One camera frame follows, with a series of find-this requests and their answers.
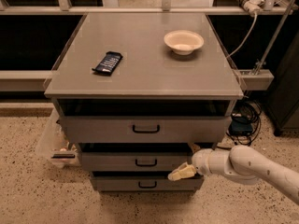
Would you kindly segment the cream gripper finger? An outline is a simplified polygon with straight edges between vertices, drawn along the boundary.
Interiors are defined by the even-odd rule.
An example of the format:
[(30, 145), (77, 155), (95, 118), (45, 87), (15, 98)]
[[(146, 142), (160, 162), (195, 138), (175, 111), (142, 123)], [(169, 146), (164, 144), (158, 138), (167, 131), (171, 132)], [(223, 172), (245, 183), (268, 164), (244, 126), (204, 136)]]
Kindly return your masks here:
[(170, 181), (179, 181), (195, 176), (196, 170), (192, 165), (179, 167), (168, 175)]
[(178, 168), (174, 170), (174, 173), (187, 173), (190, 165), (187, 162), (182, 163)]

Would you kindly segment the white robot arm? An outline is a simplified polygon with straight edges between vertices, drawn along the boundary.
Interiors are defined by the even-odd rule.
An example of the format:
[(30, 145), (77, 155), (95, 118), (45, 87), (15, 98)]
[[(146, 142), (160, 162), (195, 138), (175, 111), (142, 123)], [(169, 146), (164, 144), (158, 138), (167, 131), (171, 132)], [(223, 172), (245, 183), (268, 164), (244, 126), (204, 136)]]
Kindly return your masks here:
[(237, 145), (230, 150), (200, 148), (192, 154), (192, 163), (182, 163), (168, 179), (179, 181), (199, 175), (221, 175), (244, 185), (254, 185), (260, 179), (299, 204), (299, 174), (267, 159), (252, 147)]

